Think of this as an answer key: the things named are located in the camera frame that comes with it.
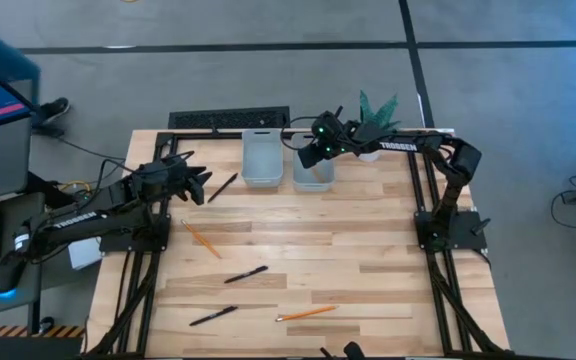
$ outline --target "blue light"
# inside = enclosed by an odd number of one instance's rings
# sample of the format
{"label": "blue light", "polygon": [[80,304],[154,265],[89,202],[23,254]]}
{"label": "blue light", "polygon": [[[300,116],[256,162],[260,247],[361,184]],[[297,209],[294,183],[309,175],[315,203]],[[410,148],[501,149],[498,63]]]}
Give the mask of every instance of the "blue light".
{"label": "blue light", "polygon": [[15,295],[17,294],[17,289],[12,289],[10,291],[7,291],[5,293],[0,293],[0,299],[10,299],[15,297]]}

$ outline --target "green plant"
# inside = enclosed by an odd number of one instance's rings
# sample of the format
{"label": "green plant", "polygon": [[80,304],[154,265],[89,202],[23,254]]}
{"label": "green plant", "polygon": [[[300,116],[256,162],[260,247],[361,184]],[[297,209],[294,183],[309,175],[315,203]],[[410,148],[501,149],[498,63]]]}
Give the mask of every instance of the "green plant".
{"label": "green plant", "polygon": [[399,104],[396,94],[391,97],[390,100],[386,101],[386,103],[377,110],[377,113],[372,111],[370,102],[368,101],[368,96],[366,96],[366,93],[363,90],[361,90],[361,93],[359,94],[359,104],[361,106],[362,122],[375,122],[384,130],[394,129],[397,127],[397,124],[400,123],[400,121],[390,122],[392,115],[395,113],[395,108],[397,108],[397,105]]}

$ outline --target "orange pencil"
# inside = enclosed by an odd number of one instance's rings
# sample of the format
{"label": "orange pencil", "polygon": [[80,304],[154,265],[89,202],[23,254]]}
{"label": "orange pencil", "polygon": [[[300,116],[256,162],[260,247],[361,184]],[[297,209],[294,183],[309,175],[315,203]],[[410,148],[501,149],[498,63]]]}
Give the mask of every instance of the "orange pencil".
{"label": "orange pencil", "polygon": [[216,257],[221,259],[221,255],[219,255],[217,250],[215,250],[215,248],[213,248],[212,245],[210,245],[208,240],[204,239],[203,236],[199,235],[199,233],[196,232],[193,228],[191,228],[187,222],[185,222],[183,220],[181,220],[181,222],[184,224],[184,226],[186,226],[186,229],[188,229],[188,231],[190,231],[192,233],[192,235],[195,237],[195,239],[197,239],[197,241],[199,241],[203,246],[207,247],[208,250],[210,250],[210,252],[213,253]]}
{"label": "orange pencil", "polygon": [[319,314],[321,312],[326,312],[326,311],[330,311],[330,310],[335,310],[336,308],[338,308],[339,306],[326,306],[325,308],[321,308],[321,309],[317,309],[317,310],[311,310],[311,311],[306,311],[306,312],[302,312],[299,314],[293,314],[293,315],[284,315],[282,317],[278,317],[277,319],[275,319],[276,322],[280,322],[280,321],[284,321],[284,320],[292,320],[292,319],[297,319],[300,317],[305,317],[305,316],[309,316],[309,315],[314,315],[314,314]]}

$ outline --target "white pot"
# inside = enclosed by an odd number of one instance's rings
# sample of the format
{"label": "white pot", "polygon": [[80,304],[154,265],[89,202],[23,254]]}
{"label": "white pot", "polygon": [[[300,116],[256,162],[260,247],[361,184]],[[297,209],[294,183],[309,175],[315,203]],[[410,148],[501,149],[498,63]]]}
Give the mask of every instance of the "white pot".
{"label": "white pot", "polygon": [[365,161],[365,162],[374,162],[377,159],[379,159],[379,152],[378,151],[375,151],[375,152],[370,153],[370,154],[359,155],[359,160]]}

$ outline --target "potted plant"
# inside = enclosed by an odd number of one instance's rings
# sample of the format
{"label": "potted plant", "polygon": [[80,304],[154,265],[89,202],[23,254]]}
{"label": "potted plant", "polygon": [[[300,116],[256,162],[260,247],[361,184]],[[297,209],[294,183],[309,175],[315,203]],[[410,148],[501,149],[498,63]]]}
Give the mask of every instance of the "potted plant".
{"label": "potted plant", "polygon": [[[373,112],[370,107],[370,102],[368,101],[368,96],[361,90],[359,94],[359,104],[361,107],[361,113],[359,120],[361,122],[372,121],[379,125],[380,128],[384,130],[393,130],[397,127],[400,121],[391,122],[392,115],[395,113],[395,108],[398,105],[397,95],[395,94],[390,100],[386,101],[377,112]],[[375,151],[370,154],[361,154],[359,159],[366,162],[373,162],[379,158],[379,152]]]}

